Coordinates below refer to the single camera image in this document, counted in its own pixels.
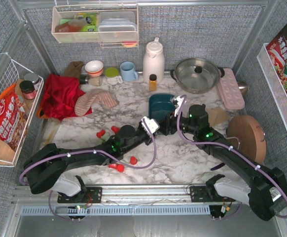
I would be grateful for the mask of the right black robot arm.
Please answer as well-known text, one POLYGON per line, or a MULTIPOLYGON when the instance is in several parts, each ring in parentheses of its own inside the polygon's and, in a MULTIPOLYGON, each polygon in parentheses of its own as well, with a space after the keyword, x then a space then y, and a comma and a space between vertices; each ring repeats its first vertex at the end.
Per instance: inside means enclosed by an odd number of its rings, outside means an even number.
POLYGON ((287 219, 287 181, 277 167, 269 169, 249 160, 231 147, 222 134, 210 127, 205 105, 192 105, 188 117, 171 112, 160 121, 163 135, 178 133, 181 139, 219 159, 235 171, 250 187, 248 203, 261 220, 274 216, 287 219))

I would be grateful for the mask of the teal plastic storage basket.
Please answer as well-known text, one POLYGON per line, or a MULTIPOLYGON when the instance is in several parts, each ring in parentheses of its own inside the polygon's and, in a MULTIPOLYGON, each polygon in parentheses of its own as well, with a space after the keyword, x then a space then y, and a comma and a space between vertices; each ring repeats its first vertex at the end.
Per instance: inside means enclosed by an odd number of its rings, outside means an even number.
POLYGON ((175 106, 171 101, 173 97, 174 95, 167 93, 151 95, 148 102, 148 117, 155 119, 157 122, 163 120, 175 110, 175 106))

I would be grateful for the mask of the striped pink brown towel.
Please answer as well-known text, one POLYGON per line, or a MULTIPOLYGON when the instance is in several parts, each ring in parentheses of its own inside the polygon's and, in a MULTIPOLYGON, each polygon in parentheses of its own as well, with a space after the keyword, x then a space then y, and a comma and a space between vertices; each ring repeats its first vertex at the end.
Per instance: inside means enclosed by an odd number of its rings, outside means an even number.
POLYGON ((108 108, 114 108, 119 102, 109 91, 103 89, 92 89, 77 99, 74 112, 78 117, 84 116, 93 104, 101 104, 108 108))

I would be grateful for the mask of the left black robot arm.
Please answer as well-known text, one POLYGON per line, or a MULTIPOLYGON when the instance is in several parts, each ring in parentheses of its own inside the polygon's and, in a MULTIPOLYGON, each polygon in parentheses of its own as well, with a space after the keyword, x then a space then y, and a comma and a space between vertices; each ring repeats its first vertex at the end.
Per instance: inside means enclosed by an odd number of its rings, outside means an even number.
POLYGON ((160 126, 154 119, 144 117, 138 128, 124 125, 115 135, 100 145, 86 149, 61 149, 54 143, 45 145, 24 164, 23 175, 32 194, 50 190, 68 170, 91 165, 109 165, 142 143, 155 143, 160 126))

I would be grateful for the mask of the green coffee capsule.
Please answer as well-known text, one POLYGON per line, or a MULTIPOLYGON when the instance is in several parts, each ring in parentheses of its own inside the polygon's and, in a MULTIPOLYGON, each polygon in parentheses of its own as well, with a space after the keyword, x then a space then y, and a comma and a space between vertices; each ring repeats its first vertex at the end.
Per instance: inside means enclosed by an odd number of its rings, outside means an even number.
POLYGON ((111 137, 111 135, 109 133, 105 133, 103 136, 103 140, 107 141, 110 137, 111 137))

